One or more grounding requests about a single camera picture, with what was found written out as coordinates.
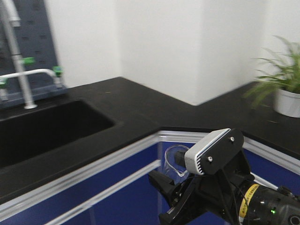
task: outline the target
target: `white flower pot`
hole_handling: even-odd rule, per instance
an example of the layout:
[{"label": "white flower pot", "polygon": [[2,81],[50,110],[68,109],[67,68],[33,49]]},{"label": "white flower pot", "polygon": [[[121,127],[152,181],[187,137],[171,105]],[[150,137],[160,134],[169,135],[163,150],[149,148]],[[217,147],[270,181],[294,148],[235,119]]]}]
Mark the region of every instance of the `white flower pot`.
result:
[{"label": "white flower pot", "polygon": [[274,109],[280,114],[300,118],[300,94],[278,89]]}]

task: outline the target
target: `white wall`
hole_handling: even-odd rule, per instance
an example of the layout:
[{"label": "white wall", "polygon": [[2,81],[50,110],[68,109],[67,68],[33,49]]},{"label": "white wall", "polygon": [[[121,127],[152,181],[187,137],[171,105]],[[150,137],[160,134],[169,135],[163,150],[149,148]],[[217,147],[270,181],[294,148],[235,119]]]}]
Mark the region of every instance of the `white wall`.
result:
[{"label": "white wall", "polygon": [[266,0],[117,0],[123,75],[192,105],[254,77]]},{"label": "white wall", "polygon": [[69,87],[124,76],[193,105],[253,80],[272,35],[300,35],[299,0],[45,2]]},{"label": "white wall", "polygon": [[202,2],[117,0],[123,76],[192,103],[200,74]]},{"label": "white wall", "polygon": [[45,0],[68,87],[121,76],[115,2]]},{"label": "white wall", "polygon": [[[284,37],[291,42],[300,42],[299,9],[299,0],[270,1],[262,47],[284,53],[284,44],[279,39],[273,37],[274,35]],[[261,56],[270,57],[264,50],[261,51]]]}]

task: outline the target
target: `green valve handle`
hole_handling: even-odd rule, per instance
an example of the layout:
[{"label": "green valve handle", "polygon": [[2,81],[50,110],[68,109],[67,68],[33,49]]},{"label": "green valve handle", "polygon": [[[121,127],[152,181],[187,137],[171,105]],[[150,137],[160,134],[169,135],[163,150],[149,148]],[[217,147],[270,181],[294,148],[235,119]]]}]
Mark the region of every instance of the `green valve handle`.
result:
[{"label": "green valve handle", "polygon": [[62,74],[62,69],[61,69],[61,67],[56,66],[56,67],[53,67],[52,69],[53,69],[53,71],[55,72],[55,75],[56,75],[57,77],[61,77],[61,74]]},{"label": "green valve handle", "polygon": [[5,89],[7,87],[8,78],[0,78],[0,89]]},{"label": "green valve handle", "polygon": [[23,58],[23,63],[26,66],[30,66],[32,64],[34,64],[36,61],[34,60],[34,57],[27,57],[27,58]]}]

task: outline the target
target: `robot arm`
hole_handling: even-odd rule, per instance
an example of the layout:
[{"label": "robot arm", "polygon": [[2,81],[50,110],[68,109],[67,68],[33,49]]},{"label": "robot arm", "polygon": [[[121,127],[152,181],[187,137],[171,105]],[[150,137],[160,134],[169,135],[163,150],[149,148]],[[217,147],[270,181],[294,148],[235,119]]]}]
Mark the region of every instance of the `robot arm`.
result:
[{"label": "robot arm", "polygon": [[299,198],[287,188],[256,184],[242,145],[239,130],[214,131],[175,154],[176,163],[190,172],[182,183],[150,172],[150,183],[170,206],[159,215],[161,225],[184,225],[207,211],[232,225],[300,225]]}]

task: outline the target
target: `black countertop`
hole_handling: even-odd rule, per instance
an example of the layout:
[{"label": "black countertop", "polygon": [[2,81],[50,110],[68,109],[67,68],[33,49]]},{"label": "black countertop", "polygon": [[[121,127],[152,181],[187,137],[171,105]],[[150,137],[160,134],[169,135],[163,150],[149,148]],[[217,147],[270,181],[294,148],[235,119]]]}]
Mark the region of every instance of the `black countertop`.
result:
[{"label": "black countertop", "polygon": [[[159,130],[210,132],[238,128],[243,134],[300,159],[300,119],[272,107],[250,108],[241,98],[247,84],[199,106],[192,106],[118,77],[71,88],[68,94],[0,111],[0,120],[82,99],[111,118],[115,126],[16,165],[0,169],[0,204],[106,156]],[[271,98],[266,100],[270,105]]]}]

